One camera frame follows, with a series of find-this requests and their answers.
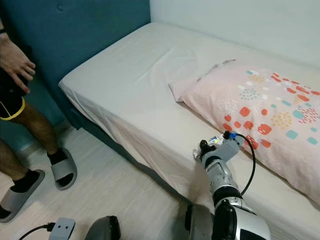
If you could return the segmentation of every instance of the person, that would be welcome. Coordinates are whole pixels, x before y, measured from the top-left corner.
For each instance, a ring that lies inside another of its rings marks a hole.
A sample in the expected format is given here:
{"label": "person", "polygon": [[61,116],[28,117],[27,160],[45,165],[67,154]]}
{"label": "person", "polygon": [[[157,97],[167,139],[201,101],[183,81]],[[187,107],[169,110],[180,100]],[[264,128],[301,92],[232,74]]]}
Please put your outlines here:
{"label": "person", "polygon": [[[51,163],[55,185],[59,190],[65,190],[77,178],[74,160],[66,148],[58,146],[54,130],[46,117],[23,98],[23,95],[30,93],[27,82],[33,79],[35,69],[36,65],[11,41],[0,19],[0,119],[23,125],[42,144]],[[0,202],[0,223],[6,223],[15,217],[44,179],[45,173],[23,166],[2,139],[0,172],[13,181],[13,186]]]}

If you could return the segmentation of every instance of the black shorts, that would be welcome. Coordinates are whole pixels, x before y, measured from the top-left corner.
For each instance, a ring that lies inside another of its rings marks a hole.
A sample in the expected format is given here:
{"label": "black shorts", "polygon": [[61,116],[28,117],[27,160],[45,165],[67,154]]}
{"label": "black shorts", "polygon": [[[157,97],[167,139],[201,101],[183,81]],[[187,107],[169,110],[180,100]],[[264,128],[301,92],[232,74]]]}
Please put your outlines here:
{"label": "black shorts", "polygon": [[[21,76],[19,78],[28,84],[26,79]],[[24,95],[11,76],[0,68],[0,119],[8,121],[22,113],[26,107]]]}

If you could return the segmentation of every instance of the black cable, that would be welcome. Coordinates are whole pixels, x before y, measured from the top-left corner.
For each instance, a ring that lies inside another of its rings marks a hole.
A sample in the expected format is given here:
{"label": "black cable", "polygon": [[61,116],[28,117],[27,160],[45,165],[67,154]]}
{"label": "black cable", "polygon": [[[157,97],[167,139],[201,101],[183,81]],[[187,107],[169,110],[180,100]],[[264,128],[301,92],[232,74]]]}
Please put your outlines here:
{"label": "black cable", "polygon": [[255,175],[255,170],[256,170],[256,155],[255,155],[255,151],[254,148],[252,147],[251,142],[249,141],[248,138],[246,138],[244,135],[237,133],[237,135],[241,138],[243,138],[244,140],[247,141],[247,143],[249,144],[249,147],[251,149],[251,153],[252,153],[252,160],[253,160],[253,166],[252,166],[252,172],[251,172],[251,176],[249,178],[248,183],[246,184],[245,188],[243,189],[243,191],[241,192],[241,196],[243,196],[245,194],[245,192],[247,191],[247,189],[249,188],[252,179],[254,178]]}
{"label": "black cable", "polygon": [[46,225],[42,225],[42,226],[37,226],[35,227],[34,229],[31,229],[30,231],[28,231],[26,234],[24,234],[22,237],[19,238],[19,240],[22,240],[24,239],[26,236],[28,236],[29,234],[39,230],[39,229],[46,229],[48,232],[51,232],[52,229],[54,228],[56,223],[54,222],[49,222],[48,224]]}

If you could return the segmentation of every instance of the black sock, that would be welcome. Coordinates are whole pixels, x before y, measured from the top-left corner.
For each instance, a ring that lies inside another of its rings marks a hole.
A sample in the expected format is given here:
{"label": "black sock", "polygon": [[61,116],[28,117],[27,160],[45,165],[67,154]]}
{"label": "black sock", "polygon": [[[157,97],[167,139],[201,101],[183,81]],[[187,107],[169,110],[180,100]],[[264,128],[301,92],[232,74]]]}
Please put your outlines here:
{"label": "black sock", "polygon": [[[11,190],[16,193],[25,193],[38,180],[39,176],[40,175],[38,172],[31,171],[29,169],[23,178],[16,180],[16,181],[13,181],[14,185],[11,187]],[[11,212],[3,209],[0,206],[0,219],[6,218],[7,216],[9,216],[10,213]]]}
{"label": "black sock", "polygon": [[[67,159],[67,156],[65,154],[65,152],[61,149],[61,148],[58,148],[58,150],[56,151],[56,153],[54,154],[48,154],[47,155],[49,160],[50,160],[50,163],[51,165],[54,165],[54,164],[57,164],[65,159]],[[68,174],[67,176],[57,180],[57,182],[62,186],[66,186],[68,185],[71,181],[72,181],[72,178],[74,177],[74,174],[73,173],[70,173]]]}

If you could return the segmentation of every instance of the white wall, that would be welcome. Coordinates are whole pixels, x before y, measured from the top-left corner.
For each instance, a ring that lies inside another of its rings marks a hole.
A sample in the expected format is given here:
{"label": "white wall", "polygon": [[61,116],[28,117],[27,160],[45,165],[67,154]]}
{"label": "white wall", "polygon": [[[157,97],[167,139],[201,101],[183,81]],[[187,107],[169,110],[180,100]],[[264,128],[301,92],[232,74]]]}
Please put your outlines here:
{"label": "white wall", "polygon": [[178,25],[320,69],[320,0],[150,0]]}

